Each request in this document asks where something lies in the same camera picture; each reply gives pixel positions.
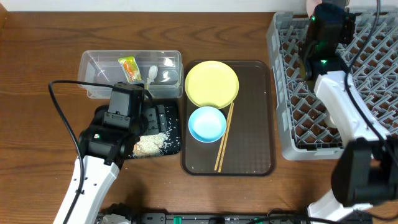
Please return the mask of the white cup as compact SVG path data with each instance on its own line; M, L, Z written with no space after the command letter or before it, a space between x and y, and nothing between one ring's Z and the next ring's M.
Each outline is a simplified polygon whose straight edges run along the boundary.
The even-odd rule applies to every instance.
M336 124L334 123L329 111L326 111L326 117L324 119L325 124L329 127L329 128L334 128L336 129Z

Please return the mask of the black tray bin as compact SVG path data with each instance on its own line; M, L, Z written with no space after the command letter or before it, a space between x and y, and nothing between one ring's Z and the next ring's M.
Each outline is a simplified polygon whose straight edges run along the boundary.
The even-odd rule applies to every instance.
M155 105L162 105L166 117L171 118L173 127L173 140L176 140L178 153L181 149L180 120L178 105L173 100L161 100L153 102ZM85 135L87 143L86 152L92 156L104 159L121 161L131 159L134 145L138 143L141 136L135 136L127 131L103 126L102 121L105 111L109 105L103 105L96 109L95 116L89 127L81 135Z

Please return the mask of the clear plastic bin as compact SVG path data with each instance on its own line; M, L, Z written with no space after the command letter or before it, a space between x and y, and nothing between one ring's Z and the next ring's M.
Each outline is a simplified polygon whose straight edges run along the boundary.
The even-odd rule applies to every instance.
M177 50L88 50L83 53L78 72L81 82L114 85L129 83L119 58L134 56L153 98L180 98L183 93L183 64ZM149 68L158 67L157 77L146 85Z

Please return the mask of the blue bowl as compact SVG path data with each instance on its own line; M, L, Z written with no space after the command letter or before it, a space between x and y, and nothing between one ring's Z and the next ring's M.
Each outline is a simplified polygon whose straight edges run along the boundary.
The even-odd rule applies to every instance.
M188 130L197 141L215 142L226 131L226 118L219 109L210 106L200 107L190 115Z

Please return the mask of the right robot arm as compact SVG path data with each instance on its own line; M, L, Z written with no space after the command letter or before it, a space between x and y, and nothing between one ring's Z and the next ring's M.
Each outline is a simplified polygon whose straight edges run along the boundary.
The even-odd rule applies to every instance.
M373 116L338 44L353 41L356 16L343 3L320 1L309 15L300 75L324 104L343 141L331 190L307 208L310 223L340 223L352 213L397 199L397 139Z

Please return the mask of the rice food waste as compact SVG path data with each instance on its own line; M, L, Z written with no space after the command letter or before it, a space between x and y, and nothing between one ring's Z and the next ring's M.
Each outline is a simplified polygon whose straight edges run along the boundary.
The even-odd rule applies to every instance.
M164 109L149 108L144 112L147 129L134 145L131 159L159 157L175 154L178 151L176 140L173 140L172 119L166 117Z

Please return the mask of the grey dishwasher rack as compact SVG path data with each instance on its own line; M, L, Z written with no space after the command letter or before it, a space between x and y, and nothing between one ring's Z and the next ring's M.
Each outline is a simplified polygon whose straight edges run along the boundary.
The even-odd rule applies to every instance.
M310 20L293 12L274 14L267 48L277 93L282 155L291 161L337 159L338 131L324 119L326 108L300 77L299 48ZM397 137L397 8L381 13L371 42L353 66L353 80L367 107Z

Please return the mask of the white tissue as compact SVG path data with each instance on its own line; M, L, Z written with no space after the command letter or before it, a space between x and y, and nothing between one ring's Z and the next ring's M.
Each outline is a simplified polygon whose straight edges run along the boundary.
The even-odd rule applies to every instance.
M157 73L158 73L158 67L156 65L152 65L148 71L146 85L150 85L152 82L154 82L154 80L157 77Z

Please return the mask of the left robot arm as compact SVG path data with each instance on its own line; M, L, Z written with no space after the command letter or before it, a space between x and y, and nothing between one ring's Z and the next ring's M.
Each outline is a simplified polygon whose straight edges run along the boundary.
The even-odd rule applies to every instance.
M108 105L100 106L90 125L76 136L59 106L53 82L49 93L76 147L72 179L55 223L94 223L109 188L141 136L160 133L160 118L144 84L112 85Z

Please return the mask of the brown serving tray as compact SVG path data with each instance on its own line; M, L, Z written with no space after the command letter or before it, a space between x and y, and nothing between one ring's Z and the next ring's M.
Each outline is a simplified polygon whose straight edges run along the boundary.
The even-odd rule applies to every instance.
M184 128L182 168L190 175L266 176L275 167L274 117L269 69L261 61L228 60L237 74L239 92L234 100L224 154L220 141L197 141Z

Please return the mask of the green snack wrapper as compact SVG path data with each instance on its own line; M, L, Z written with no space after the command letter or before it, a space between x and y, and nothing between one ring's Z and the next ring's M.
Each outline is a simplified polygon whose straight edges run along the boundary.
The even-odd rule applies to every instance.
M122 66L126 79L129 83L142 80L141 72L134 56L119 58L118 62Z

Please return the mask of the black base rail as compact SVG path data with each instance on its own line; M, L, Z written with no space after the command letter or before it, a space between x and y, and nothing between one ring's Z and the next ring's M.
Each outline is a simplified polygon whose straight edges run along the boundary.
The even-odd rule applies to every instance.
M241 224L256 223L305 223L298 220L303 213L283 211L279 208L267 213L170 213L166 209L133 209L123 203L112 204L97 214L95 224Z

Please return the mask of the yellow plate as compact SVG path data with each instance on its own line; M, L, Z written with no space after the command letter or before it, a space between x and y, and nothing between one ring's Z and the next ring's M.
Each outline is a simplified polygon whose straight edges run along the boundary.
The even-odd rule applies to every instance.
M204 61L187 73L185 93L196 106L222 109L231 104L239 92L236 72L219 61Z

